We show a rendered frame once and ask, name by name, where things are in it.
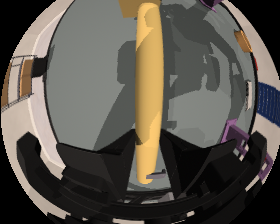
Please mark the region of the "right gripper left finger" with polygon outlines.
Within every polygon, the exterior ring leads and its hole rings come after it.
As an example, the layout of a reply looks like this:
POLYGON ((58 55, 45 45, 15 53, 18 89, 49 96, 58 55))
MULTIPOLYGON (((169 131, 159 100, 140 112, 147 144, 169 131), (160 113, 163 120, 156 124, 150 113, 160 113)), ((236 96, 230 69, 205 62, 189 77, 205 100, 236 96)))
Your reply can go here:
POLYGON ((98 151, 65 143, 57 143, 56 150, 65 166, 104 178, 117 202, 125 202, 135 144, 135 129, 131 129, 98 151))

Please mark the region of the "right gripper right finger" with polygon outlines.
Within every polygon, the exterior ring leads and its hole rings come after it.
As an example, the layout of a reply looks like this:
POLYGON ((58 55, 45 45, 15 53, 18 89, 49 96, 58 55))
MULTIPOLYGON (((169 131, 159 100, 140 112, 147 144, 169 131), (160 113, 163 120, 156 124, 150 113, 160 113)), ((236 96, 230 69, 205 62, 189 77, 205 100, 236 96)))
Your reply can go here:
POLYGON ((201 147, 161 129, 159 144, 175 200, 186 197, 186 192, 209 162, 234 151, 237 139, 202 150, 201 147))

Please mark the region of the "orange ring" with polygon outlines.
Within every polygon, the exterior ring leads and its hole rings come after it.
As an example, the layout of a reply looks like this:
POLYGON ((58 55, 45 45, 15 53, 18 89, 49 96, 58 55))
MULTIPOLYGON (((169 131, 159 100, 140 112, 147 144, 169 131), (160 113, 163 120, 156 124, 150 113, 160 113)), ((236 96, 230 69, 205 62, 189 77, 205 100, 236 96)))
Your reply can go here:
POLYGON ((234 32, 235 38, 244 52, 252 52, 251 45, 242 30, 234 32))

